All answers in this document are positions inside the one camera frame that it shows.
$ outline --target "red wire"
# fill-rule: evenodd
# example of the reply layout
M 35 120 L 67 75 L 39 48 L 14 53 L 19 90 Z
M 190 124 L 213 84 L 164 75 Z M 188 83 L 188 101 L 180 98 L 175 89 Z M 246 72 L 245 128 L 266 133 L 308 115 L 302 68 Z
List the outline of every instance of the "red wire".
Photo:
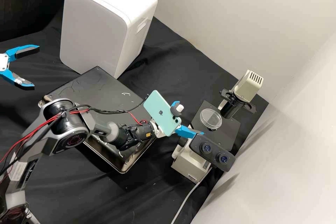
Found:
M 133 117 L 134 121 L 135 121 L 137 124 L 141 124 L 141 123 L 135 118 L 135 116 L 134 116 L 131 112 L 126 111 L 126 113 L 130 114 L 131 117 Z
M 83 113 L 88 111 L 88 109 L 85 110 L 76 110 L 76 111 L 71 111 L 70 114 L 77 114 L 77 113 Z M 6 154 L 3 156 L 3 158 L 0 160 L 0 163 L 9 155 L 9 153 L 15 148 L 15 146 L 17 144 L 19 144 L 20 142 L 30 138 L 32 135 L 34 135 L 39 129 L 41 129 L 42 127 L 44 127 L 45 125 L 47 125 L 48 123 L 56 120 L 58 118 L 58 116 L 60 115 L 60 113 L 54 115 L 53 117 L 51 117 L 50 119 L 48 119 L 47 121 L 45 121 L 44 123 L 40 124 L 36 129 L 34 129 L 33 131 L 31 131 L 30 133 L 28 133 L 27 135 L 25 135 L 23 138 L 21 138 L 19 141 L 17 141 L 15 144 L 12 145 L 12 147 L 6 152 Z
M 21 147 L 22 147 L 26 142 L 28 142 L 28 140 L 29 140 L 29 138 L 28 138 L 25 142 L 23 142 L 23 143 L 21 144 L 21 146 L 19 147 L 19 149 L 17 150 L 17 152 L 19 152 L 19 150 L 21 149 Z M 12 171 L 12 169 L 13 169 L 13 166 L 10 167 L 9 172 L 7 172 L 6 176 L 4 176 L 3 179 L 0 181 L 0 184 L 5 180 L 5 178 L 7 178 L 7 177 L 9 176 L 10 172 Z

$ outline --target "cable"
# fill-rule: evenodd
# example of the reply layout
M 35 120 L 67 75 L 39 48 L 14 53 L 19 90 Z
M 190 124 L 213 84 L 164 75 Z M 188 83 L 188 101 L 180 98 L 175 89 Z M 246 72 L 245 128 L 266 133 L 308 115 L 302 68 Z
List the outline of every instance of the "cable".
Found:
M 136 109 L 137 107 L 139 107 L 142 103 L 145 102 L 145 100 L 148 98 L 148 94 L 147 96 L 145 97 L 144 100 L 142 100 L 142 102 L 140 102 L 138 105 L 136 105 L 135 107 L 129 109 L 129 110 L 113 110 L 113 111 L 110 111 L 110 110 L 100 110 L 98 108 L 94 108 L 94 107 L 89 107 L 89 110 L 93 110 L 99 114 L 123 114 L 123 113 L 127 113 L 127 112 L 130 112 L 134 109 Z
M 46 122 L 44 122 L 43 124 L 41 124 L 41 125 L 43 125 L 43 126 L 45 126 L 46 124 L 47 124 L 47 122 L 49 122 L 51 119 L 53 119 L 53 121 L 52 121 L 52 123 L 50 124 L 50 125 L 48 125 L 48 127 L 46 127 L 45 128 L 45 130 L 36 138 L 36 140 L 34 141 L 34 142 L 38 142 L 38 141 L 40 141 L 44 136 L 45 136 L 45 134 L 47 134 L 47 132 L 51 129 L 51 127 L 59 120 L 59 119 L 61 119 L 62 118 L 62 115 L 61 114 L 59 114 L 58 116 L 57 116 L 57 118 L 56 119 L 54 119 L 54 117 L 55 116 L 53 116 L 52 118 L 50 118 L 48 121 L 46 121 Z M 19 140 L 18 142 L 16 142 L 13 146 L 15 146 L 16 144 L 18 144 L 19 142 L 21 142 L 21 141 L 23 141 L 27 136 L 29 136 L 29 137 L 32 137 L 39 129 L 41 128 L 41 126 L 39 126 L 39 127 L 37 127 L 35 130 L 33 130 L 31 133 L 29 133 L 28 135 L 26 135 L 25 137 L 23 137 L 21 140 Z M 17 162 L 20 158 L 22 158 L 23 157 L 23 155 L 24 155 L 24 153 L 23 154 L 21 154 L 20 156 L 16 156 L 15 157 L 15 159 L 9 164 L 9 165 L 7 165 L 4 169 L 2 169 L 1 171 L 0 171 L 0 176 L 2 175 L 2 174 L 4 174 L 4 172 L 9 168 L 9 167 L 11 167 L 15 162 Z
M 23 142 L 23 143 L 20 145 L 20 147 L 18 148 L 16 154 L 19 153 L 21 147 L 22 147 L 27 141 L 29 141 L 29 139 L 30 139 L 30 138 L 28 138 L 25 142 Z M 9 156 L 9 155 L 7 155 L 7 157 L 6 157 L 6 159 L 5 159 L 5 162 L 4 162 L 3 166 L 5 166 L 5 164 L 6 164 L 6 160 L 7 160 L 8 156 Z M 13 169 L 13 166 L 11 166 L 9 172 L 7 172 L 6 176 L 4 176 L 3 179 L 0 181 L 0 184 L 5 180 L 5 178 L 7 178 L 7 177 L 9 176 L 10 172 L 12 171 L 12 169 Z
M 71 109 L 69 110 L 66 110 L 66 111 L 70 111 L 70 114 L 77 114 L 77 113 L 83 113 L 83 112 L 87 112 L 89 109 L 85 109 L 85 110 L 77 110 L 77 111 L 72 111 L 74 109 L 77 109 L 79 107 L 90 107 L 89 105 L 85 104 L 85 105 L 78 105 L 78 106 L 75 106 L 75 107 L 72 107 Z M 7 157 L 9 156 L 9 153 L 13 150 L 13 148 L 20 142 L 26 140 L 28 138 L 28 140 L 39 130 L 41 129 L 42 127 L 44 127 L 45 125 L 47 125 L 48 123 L 52 122 L 50 125 L 48 125 L 47 128 L 45 128 L 45 130 L 35 139 L 34 143 L 35 142 L 39 142 L 46 134 L 47 132 L 51 129 L 51 127 L 57 122 L 59 121 L 61 118 L 62 118 L 62 114 L 65 113 L 66 111 L 62 112 L 62 113 L 58 113 L 56 115 L 54 115 L 53 117 L 51 117 L 50 119 L 48 119 L 47 121 L 45 121 L 44 123 L 42 123 L 40 126 L 38 126 L 35 130 L 33 130 L 32 132 L 30 132 L 29 134 L 27 134 L 26 136 L 24 136 L 22 139 L 20 139 L 19 141 L 17 141 L 10 149 L 9 151 L 5 154 L 6 156 L 6 159 Z M 18 161 L 22 156 L 24 155 L 21 154 L 19 157 L 15 157 L 16 159 L 14 159 L 6 168 L 2 168 L 1 171 L 0 171 L 0 176 L 10 167 L 12 166 L 16 161 Z
M 203 179 L 208 175 L 208 173 L 211 171 L 212 167 L 209 168 L 209 170 L 206 172 L 206 174 L 203 176 L 203 178 L 201 178 L 201 180 L 191 189 L 191 191 L 187 194 L 186 198 L 184 199 L 184 201 L 182 202 L 182 205 L 180 206 L 180 208 L 178 209 L 177 213 L 174 216 L 174 219 L 171 221 L 170 224 L 174 224 L 178 215 L 180 214 L 184 204 L 187 202 L 187 199 L 189 198 L 189 196 L 193 193 L 193 191 L 195 191 L 195 189 L 200 185 L 200 183 L 203 181 Z

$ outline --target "petri dish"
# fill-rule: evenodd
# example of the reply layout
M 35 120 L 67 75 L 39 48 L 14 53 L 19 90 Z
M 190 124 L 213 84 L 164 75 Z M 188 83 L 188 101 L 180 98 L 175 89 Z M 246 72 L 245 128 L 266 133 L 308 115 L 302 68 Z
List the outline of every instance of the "petri dish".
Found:
M 211 130 L 216 130 L 222 125 L 221 115 L 211 108 L 203 109 L 199 115 L 199 119 L 204 126 Z

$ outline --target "microscope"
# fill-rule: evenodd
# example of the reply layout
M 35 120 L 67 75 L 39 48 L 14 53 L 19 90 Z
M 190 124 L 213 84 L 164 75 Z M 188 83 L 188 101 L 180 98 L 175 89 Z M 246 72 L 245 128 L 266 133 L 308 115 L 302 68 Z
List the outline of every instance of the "microscope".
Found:
M 218 107 L 203 101 L 189 128 L 202 130 L 204 135 L 194 138 L 182 135 L 172 154 L 171 167 L 195 184 L 203 179 L 211 166 L 229 171 L 235 161 L 229 150 L 240 127 L 233 115 L 240 109 L 255 113 L 256 107 L 250 102 L 263 81 L 260 75 L 247 70 L 231 90 L 220 92 L 223 101 Z

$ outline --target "wrinkled black sheet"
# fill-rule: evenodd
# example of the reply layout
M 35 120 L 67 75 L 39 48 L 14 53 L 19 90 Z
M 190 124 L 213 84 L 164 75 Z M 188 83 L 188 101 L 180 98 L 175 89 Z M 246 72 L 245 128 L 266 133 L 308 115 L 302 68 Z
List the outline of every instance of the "wrinkled black sheet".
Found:
M 59 59 L 60 22 L 38 33 L 0 43 L 0 52 L 37 44 L 41 52 L 12 63 L 13 72 L 32 81 L 35 91 L 22 91 L 0 81 L 0 154 L 20 138 L 39 113 L 37 103 L 49 91 L 78 76 Z M 189 42 L 154 19 L 139 57 L 119 80 L 141 97 L 157 89 L 168 102 L 180 100 L 182 121 L 190 123 L 202 100 L 219 104 L 219 91 L 237 81 Z M 240 147 L 267 102 L 256 96 L 255 115 L 244 111 L 233 152 Z M 44 157 L 33 172 L 26 198 L 45 223 L 170 223 L 194 186 L 173 170 L 171 154 L 177 137 L 157 139 L 126 174 L 119 174 L 83 146 Z M 212 170 L 192 194 L 176 223 L 190 223 L 220 178 Z

